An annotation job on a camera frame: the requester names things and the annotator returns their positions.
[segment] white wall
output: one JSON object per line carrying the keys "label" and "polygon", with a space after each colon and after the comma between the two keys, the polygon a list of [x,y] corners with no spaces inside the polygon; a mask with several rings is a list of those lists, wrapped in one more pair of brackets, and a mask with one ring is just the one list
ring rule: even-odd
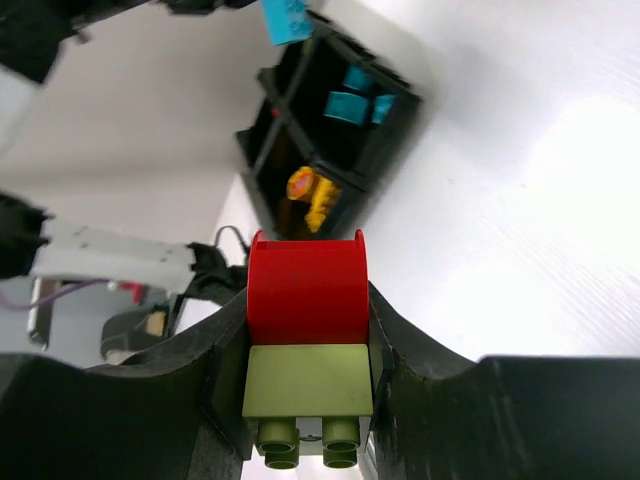
{"label": "white wall", "polygon": [[208,240],[273,64],[259,5],[206,18],[144,5],[70,41],[0,161],[0,189],[71,219],[167,241]]}
{"label": "white wall", "polygon": [[640,354],[640,4],[326,12],[433,95],[360,222],[391,303],[472,358]]}

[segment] red toy block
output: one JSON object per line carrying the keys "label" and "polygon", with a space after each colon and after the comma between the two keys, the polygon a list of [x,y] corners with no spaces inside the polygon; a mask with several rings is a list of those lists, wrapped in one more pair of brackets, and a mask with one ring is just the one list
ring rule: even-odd
{"label": "red toy block", "polygon": [[355,240],[253,239],[247,317],[254,345],[361,344],[369,336],[364,235]]}

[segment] gray wall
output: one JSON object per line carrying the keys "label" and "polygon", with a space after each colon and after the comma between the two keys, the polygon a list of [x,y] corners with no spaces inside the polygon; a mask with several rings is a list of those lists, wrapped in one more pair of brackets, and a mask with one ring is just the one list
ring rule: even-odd
{"label": "gray wall", "polygon": [[[28,303],[31,280],[26,278],[0,282],[0,288],[12,301]],[[149,301],[159,300],[153,292]],[[113,315],[136,307],[127,292],[109,292],[97,285],[73,293],[56,302],[51,330],[51,344],[45,355],[58,360],[90,367],[104,363],[100,357],[102,325]],[[27,339],[27,313],[10,312],[0,307],[0,353],[42,353]]]}

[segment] blue block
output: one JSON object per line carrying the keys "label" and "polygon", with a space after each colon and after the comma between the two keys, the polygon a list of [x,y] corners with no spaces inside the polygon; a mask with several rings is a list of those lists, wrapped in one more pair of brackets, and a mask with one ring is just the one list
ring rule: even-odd
{"label": "blue block", "polygon": [[324,116],[362,126],[367,118],[369,100],[344,92],[329,92]]}
{"label": "blue block", "polygon": [[391,110],[395,99],[395,95],[381,95],[377,97],[373,105],[373,116],[371,121],[380,125],[387,116],[387,113],[389,113],[389,110]]}
{"label": "blue block", "polygon": [[273,45],[311,38],[313,24],[306,13],[306,0],[262,0],[261,3]]}
{"label": "blue block", "polygon": [[371,85],[373,85],[373,80],[358,67],[352,65],[349,67],[349,70],[347,70],[347,76],[344,78],[342,84],[352,90],[366,93],[367,90],[371,88]]}

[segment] purple cable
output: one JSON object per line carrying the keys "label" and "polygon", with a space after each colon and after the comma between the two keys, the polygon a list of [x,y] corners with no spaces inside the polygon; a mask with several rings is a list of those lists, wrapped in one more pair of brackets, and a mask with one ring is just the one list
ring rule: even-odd
{"label": "purple cable", "polygon": [[98,285],[101,283],[108,283],[109,280],[103,279],[94,279],[94,280],[85,280],[84,282],[76,283],[75,285],[71,285],[70,287],[63,288],[62,290],[54,293],[53,295],[49,295],[48,297],[41,298],[37,302],[29,303],[27,305],[19,305],[13,303],[9,300],[6,295],[0,290],[0,306],[4,307],[6,310],[11,310],[12,312],[28,312],[29,310],[33,310],[34,308],[41,307],[43,305],[49,305],[50,303],[55,302],[56,300],[61,299],[69,295],[70,293],[77,292],[78,290],[82,290],[83,288],[90,287],[92,285]]}

